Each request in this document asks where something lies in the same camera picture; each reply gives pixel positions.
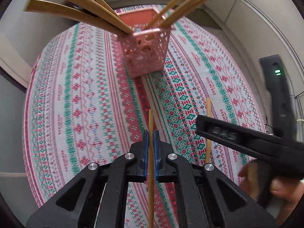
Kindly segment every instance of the human hand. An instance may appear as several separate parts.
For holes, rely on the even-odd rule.
[[[252,183],[248,179],[248,169],[252,164],[253,162],[244,165],[239,173],[240,177],[244,177],[244,180],[240,184],[240,188],[250,196],[252,191],[254,191]],[[292,213],[304,194],[304,184],[298,179],[276,177],[271,182],[270,192],[274,196],[286,200],[286,203],[281,207],[276,218],[277,223],[281,225]]]

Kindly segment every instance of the red and green rug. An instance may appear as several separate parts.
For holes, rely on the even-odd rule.
[[[206,114],[207,97],[214,118],[264,131],[250,88],[221,42],[189,19],[175,26],[165,69],[135,80],[116,36],[96,27],[79,23],[45,47],[33,68],[23,127],[25,168],[39,206],[90,162],[107,164],[127,153],[148,127],[148,109],[161,139],[199,165],[206,140],[195,135],[195,119]],[[239,184],[249,158],[213,142],[211,161]],[[147,189],[129,184],[125,227],[148,227]],[[178,227],[173,184],[155,185],[155,227]]]

